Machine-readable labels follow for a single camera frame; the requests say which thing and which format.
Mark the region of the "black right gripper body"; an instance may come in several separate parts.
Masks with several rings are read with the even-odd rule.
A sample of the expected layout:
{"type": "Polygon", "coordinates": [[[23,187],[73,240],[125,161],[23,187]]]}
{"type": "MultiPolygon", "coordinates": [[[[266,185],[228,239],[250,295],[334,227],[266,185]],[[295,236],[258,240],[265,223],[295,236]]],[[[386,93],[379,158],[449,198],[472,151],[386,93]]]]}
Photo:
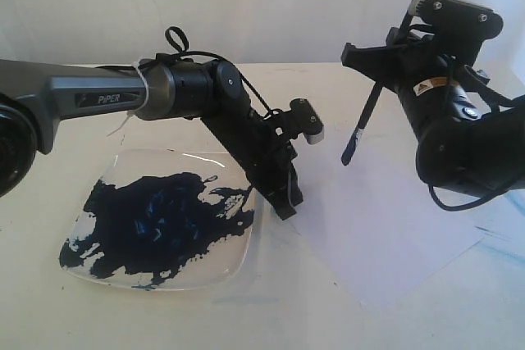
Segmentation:
{"type": "Polygon", "coordinates": [[[417,161],[431,154],[442,154],[448,145],[460,139],[482,116],[468,98],[478,94],[493,112],[504,107],[504,97],[488,87],[489,77],[474,70],[474,62],[483,42],[430,33],[409,32],[399,45],[403,76],[392,89],[398,96],[418,141],[417,161]]]}

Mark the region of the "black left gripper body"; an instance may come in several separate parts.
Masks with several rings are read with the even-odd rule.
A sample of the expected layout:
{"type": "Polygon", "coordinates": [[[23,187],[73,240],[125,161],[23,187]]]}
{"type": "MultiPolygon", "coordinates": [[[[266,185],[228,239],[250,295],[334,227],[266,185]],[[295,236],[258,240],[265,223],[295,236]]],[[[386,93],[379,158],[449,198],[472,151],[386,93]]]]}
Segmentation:
{"type": "Polygon", "coordinates": [[[244,170],[261,194],[287,186],[288,170],[297,157],[290,141],[279,137],[272,123],[250,108],[244,115],[222,110],[201,121],[244,170]]]}

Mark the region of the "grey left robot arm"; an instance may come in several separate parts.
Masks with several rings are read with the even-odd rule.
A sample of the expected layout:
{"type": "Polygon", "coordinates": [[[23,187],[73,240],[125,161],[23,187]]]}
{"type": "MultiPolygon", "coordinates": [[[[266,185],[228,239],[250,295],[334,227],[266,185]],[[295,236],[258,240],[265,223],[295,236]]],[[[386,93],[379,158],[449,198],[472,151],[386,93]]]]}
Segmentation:
{"type": "Polygon", "coordinates": [[[293,165],[293,114],[259,115],[247,85],[225,60],[129,70],[4,60],[1,191],[21,182],[37,153],[52,151],[62,121],[125,111],[141,120],[200,119],[276,214],[290,218],[303,200],[293,165]]]}

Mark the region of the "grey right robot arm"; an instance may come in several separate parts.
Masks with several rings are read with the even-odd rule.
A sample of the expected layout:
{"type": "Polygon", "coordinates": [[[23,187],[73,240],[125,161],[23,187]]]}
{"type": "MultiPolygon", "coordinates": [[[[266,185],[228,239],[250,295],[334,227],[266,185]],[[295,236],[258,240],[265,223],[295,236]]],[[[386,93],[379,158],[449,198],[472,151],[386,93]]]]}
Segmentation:
{"type": "Polygon", "coordinates": [[[389,43],[347,43],[343,66],[393,92],[418,141],[422,182],[481,197],[524,186],[524,98],[507,98],[473,69],[482,40],[390,30],[389,43]]]}

